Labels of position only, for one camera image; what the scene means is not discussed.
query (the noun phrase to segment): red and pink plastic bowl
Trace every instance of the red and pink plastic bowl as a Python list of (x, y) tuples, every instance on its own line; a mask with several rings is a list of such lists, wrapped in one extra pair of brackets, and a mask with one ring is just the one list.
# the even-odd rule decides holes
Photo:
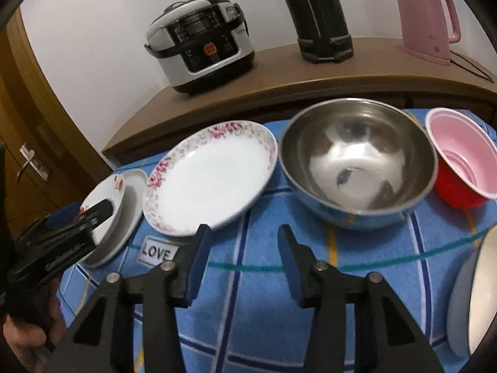
[(426, 131), (438, 151), (438, 195), (457, 209), (497, 199), (497, 149), (472, 119), (453, 109), (435, 108)]

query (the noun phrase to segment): metal screw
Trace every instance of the metal screw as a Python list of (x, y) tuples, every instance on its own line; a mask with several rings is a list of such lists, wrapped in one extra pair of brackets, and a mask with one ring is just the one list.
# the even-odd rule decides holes
[(327, 270), (330, 267), (330, 264), (323, 260), (318, 260), (314, 263), (314, 269), (322, 272), (323, 270)]
[(105, 280), (107, 280), (109, 283), (116, 283), (120, 277), (121, 275), (118, 274), (117, 272), (111, 272), (110, 274), (107, 275)]
[(371, 272), (369, 274), (369, 280), (371, 280), (372, 283), (380, 283), (383, 280), (383, 276), (378, 272)]
[(161, 264), (161, 269), (164, 272), (169, 272), (170, 270), (173, 270), (174, 268), (176, 268), (176, 264), (172, 260), (165, 260)]

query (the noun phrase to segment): plaid tablecloth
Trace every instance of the plaid tablecloth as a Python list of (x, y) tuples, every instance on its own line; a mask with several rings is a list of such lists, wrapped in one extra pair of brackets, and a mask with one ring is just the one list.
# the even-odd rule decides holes
[[(412, 110), (421, 122), (426, 110)], [(495, 139), (495, 131), (468, 114)], [(277, 138), (286, 121), (267, 127)], [(126, 165), (150, 173), (163, 154)], [(478, 233), (497, 221), (497, 204), (455, 210), (432, 192), (404, 224), (376, 232), (353, 232), (328, 225), (291, 193), (281, 168), (262, 197), (240, 219), (215, 232), (216, 244), (197, 300), (177, 310), (181, 347), (189, 373), (300, 372), (309, 339), (312, 310), (301, 310), (290, 297), (276, 233), (292, 227), (297, 240), (318, 259), (341, 271), (365, 276), (379, 271), (391, 284), (429, 338), (446, 372), (465, 363), (447, 344), (446, 314), (459, 269), (478, 245)], [(142, 219), (128, 245), (97, 270), (75, 265), (64, 274), (59, 297), (68, 324), (111, 271), (133, 276), (148, 271), (137, 262), (145, 236), (178, 240), (153, 230)], [(347, 309), (345, 371), (353, 370), (352, 307)], [(135, 371), (143, 372), (142, 309), (135, 312)]]

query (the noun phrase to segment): brown shelf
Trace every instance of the brown shelf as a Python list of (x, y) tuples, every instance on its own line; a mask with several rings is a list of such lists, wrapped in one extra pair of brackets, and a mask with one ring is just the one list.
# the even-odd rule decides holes
[(398, 100), (402, 106), (405, 99), (413, 101), (411, 93), (427, 94), (497, 108), (497, 84), (455, 65), (440, 66), (410, 56), (401, 50), (399, 39), (355, 38), (353, 43), (354, 57), (340, 64), (311, 64), (293, 44), (258, 52), (252, 71), (212, 91), (189, 97), (171, 87), (163, 89), (126, 122), (103, 153), (128, 163), (168, 150), (216, 121), (284, 119), (337, 96), (372, 96), (394, 104)]

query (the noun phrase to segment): orange button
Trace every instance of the orange button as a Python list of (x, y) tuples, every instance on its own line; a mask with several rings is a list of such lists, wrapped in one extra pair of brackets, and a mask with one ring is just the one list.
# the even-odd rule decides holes
[(217, 53), (216, 45), (212, 42), (206, 44), (204, 46), (204, 53), (207, 54), (207, 56), (211, 56), (212, 54)]

